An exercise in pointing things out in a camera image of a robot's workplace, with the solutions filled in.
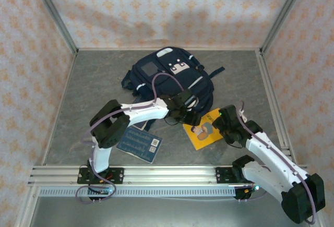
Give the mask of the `aluminium side rail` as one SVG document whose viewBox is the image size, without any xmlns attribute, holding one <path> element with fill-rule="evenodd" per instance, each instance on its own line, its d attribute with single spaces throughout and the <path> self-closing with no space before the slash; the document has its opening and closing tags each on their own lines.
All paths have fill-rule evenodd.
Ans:
<svg viewBox="0 0 334 227">
<path fill-rule="evenodd" d="M 297 162 L 296 155 L 294 153 L 291 140 L 288 134 L 287 127 L 284 123 L 282 113 L 280 111 L 279 103 L 274 91 L 273 83 L 271 81 L 269 70 L 266 65 L 266 61 L 261 49 L 255 51 L 256 57 L 258 61 L 258 66 L 261 72 L 261 76 L 264 82 L 269 106 L 271 109 L 273 121 L 275 124 L 276 132 L 278 135 L 279 143 L 281 149 L 284 150 L 286 156 L 288 156 L 293 162 Z"/>
<path fill-rule="evenodd" d="M 71 65 L 70 65 L 70 68 L 69 68 L 69 71 L 68 71 L 68 74 L 66 76 L 64 88 L 63 88 L 63 91 L 61 93 L 61 99 L 60 99 L 59 105 L 57 107 L 57 110 L 56 110 L 56 113 L 55 113 L 55 117 L 54 117 L 54 119 L 52 121 L 50 132 L 48 134 L 48 139 L 46 141 L 46 146 L 45 146 L 44 151 L 43 151 L 43 156 L 42 156 L 42 159 L 40 161 L 40 164 L 42 166 L 45 166 L 45 162 L 47 160 L 47 156 L 48 156 L 49 151 L 50 151 L 50 146 L 52 144 L 52 139 L 53 139 L 53 136 L 54 136 L 54 131 L 55 131 L 55 128 L 56 128 L 56 125 L 57 125 L 57 122 L 58 122 L 60 111 L 61 111 L 62 106 L 63 106 L 64 97 L 66 95 L 66 91 L 67 91 L 67 88 L 68 88 L 68 84 L 69 84 L 69 81 L 70 81 L 70 78 L 71 78 L 71 75 L 72 75 L 72 72 L 73 72 L 73 68 L 74 68 L 77 56 L 78 56 L 78 53 L 76 52 L 74 54 L 74 57 L 72 59 L 72 62 L 71 62 Z"/>
</svg>

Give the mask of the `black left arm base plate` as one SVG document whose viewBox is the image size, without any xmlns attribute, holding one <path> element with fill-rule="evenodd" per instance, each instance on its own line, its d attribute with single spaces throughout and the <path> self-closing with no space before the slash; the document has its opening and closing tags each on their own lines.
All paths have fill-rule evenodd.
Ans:
<svg viewBox="0 0 334 227">
<path fill-rule="evenodd" d="M 102 171 L 99 173 L 99 175 L 114 183 L 114 184 L 122 184 L 123 178 L 124 178 L 124 169 L 123 168 L 112 168 L 109 167 L 105 171 Z M 105 184 L 106 181 L 104 181 L 101 178 L 98 178 L 96 175 L 94 175 L 93 171 L 91 170 L 91 167 L 82 167 L 79 169 L 79 174 L 77 178 L 78 184 Z"/>
</svg>

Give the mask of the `aluminium back rail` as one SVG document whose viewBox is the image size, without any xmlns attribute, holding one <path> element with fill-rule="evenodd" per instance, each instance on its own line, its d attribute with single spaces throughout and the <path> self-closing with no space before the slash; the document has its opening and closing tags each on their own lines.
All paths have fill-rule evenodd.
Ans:
<svg viewBox="0 0 334 227">
<path fill-rule="evenodd" d="M 79 47 L 79 51 L 157 51 L 160 47 Z M 182 47 L 191 51 L 255 51 L 260 50 L 259 47 L 242 47 L 242 46 L 226 46 L 226 47 Z"/>
</svg>

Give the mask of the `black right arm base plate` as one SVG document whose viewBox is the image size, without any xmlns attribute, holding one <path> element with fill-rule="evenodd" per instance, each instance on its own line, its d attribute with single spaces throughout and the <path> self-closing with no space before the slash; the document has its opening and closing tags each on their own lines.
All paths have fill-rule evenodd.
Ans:
<svg viewBox="0 0 334 227">
<path fill-rule="evenodd" d="M 216 172 L 216 180 L 218 184 L 250 184 L 254 183 L 253 181 L 247 180 L 244 177 L 241 177 L 240 175 L 237 175 L 235 173 L 234 168 L 231 166 L 219 166 L 215 168 Z"/>
</svg>

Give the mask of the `aluminium frame post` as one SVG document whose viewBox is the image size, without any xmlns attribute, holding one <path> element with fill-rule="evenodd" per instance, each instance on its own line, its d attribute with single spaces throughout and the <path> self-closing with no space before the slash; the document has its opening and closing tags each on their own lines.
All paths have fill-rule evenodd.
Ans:
<svg viewBox="0 0 334 227">
<path fill-rule="evenodd" d="M 79 48 L 76 46 L 72 36 L 70 35 L 63 19 L 60 16 L 53 0 L 42 0 L 52 19 L 54 20 L 56 26 L 58 27 L 60 33 L 62 34 L 66 44 L 72 51 L 72 53 L 76 56 L 78 54 Z"/>
<path fill-rule="evenodd" d="M 285 19 L 287 18 L 290 10 L 292 9 L 294 3 L 297 0 L 285 0 L 282 8 L 280 9 L 277 18 L 275 19 L 271 29 L 269 30 L 264 43 L 259 48 L 260 55 L 264 56 L 268 49 L 270 48 L 272 42 L 274 41 L 277 33 L 279 32 L 281 26 L 283 25 Z"/>
</svg>

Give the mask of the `navy blue backpack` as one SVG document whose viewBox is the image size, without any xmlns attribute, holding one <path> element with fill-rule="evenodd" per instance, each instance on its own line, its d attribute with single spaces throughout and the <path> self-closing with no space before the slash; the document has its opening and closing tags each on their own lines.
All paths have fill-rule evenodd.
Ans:
<svg viewBox="0 0 334 227">
<path fill-rule="evenodd" d="M 157 96 L 174 96 L 181 89 L 189 89 L 198 98 L 194 111 L 205 115 L 213 105 L 214 85 L 212 78 L 223 72 L 219 67 L 211 74 L 205 71 L 196 57 L 179 47 L 164 47 L 155 51 L 135 63 L 121 82 L 124 89 L 133 92 L 133 96 L 140 95 L 143 100 L 153 100 L 152 82 Z"/>
</svg>

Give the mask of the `aluminium mounting rail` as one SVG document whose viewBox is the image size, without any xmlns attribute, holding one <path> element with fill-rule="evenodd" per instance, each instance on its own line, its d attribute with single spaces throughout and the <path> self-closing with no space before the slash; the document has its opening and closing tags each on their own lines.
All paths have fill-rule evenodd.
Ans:
<svg viewBox="0 0 334 227">
<path fill-rule="evenodd" d="M 121 186 L 216 186 L 222 181 L 215 165 L 125 165 L 120 166 Z M 34 166 L 30 186 L 77 186 L 77 165 Z"/>
</svg>

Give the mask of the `blue book with barcode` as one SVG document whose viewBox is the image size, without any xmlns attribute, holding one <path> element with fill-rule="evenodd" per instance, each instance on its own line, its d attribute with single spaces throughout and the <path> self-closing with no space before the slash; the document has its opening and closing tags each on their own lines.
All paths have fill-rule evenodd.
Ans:
<svg viewBox="0 0 334 227">
<path fill-rule="evenodd" d="M 116 148 L 152 164 L 161 144 L 162 138 L 131 126 L 125 130 Z"/>
</svg>

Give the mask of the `yellow book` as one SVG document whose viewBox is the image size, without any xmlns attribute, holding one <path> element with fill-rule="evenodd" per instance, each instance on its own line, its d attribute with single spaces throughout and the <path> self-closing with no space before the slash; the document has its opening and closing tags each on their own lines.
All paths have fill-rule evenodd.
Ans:
<svg viewBox="0 0 334 227">
<path fill-rule="evenodd" d="M 200 150 L 223 138 L 219 131 L 212 125 L 214 120 L 219 116 L 219 108 L 217 108 L 205 114 L 198 126 L 183 124 L 184 130 L 196 150 Z"/>
</svg>

